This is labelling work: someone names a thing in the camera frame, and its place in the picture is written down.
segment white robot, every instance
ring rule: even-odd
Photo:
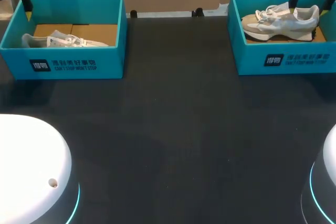
[[[61,134],[30,116],[0,114],[0,224],[75,224],[80,199]]]

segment teal box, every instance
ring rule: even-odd
[[[240,75],[336,72],[336,6],[320,18],[327,42],[248,44],[240,19],[289,0],[230,0],[228,31]],[[299,0],[298,7],[321,7],[324,0]]]
[[[127,35],[123,0],[31,1],[31,20],[20,2],[0,44],[0,53],[16,80],[122,78]],[[22,35],[33,35],[38,24],[118,24],[116,45],[21,48]],[[34,68],[35,63],[42,68]]]

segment shoe sole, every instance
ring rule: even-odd
[[[261,41],[268,41],[270,38],[276,36],[276,35],[284,35],[290,39],[295,39],[295,40],[300,40],[300,41],[312,41],[313,36],[312,36],[312,31],[306,32],[306,31],[286,31],[281,34],[256,34],[256,33],[251,33],[250,31],[244,30],[244,33],[247,35],[261,40]]]

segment white dome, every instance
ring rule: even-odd
[[[0,114],[0,224],[30,224],[63,193],[71,172],[67,143],[50,124]]]
[[[323,160],[331,180],[336,185],[336,125],[331,129],[324,142]]]

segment screw hole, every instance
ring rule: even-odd
[[[51,187],[53,187],[53,188],[56,188],[56,187],[58,186],[57,181],[56,181],[55,179],[53,179],[53,178],[51,178],[51,179],[48,181],[48,183],[49,183],[49,186],[51,186]]]

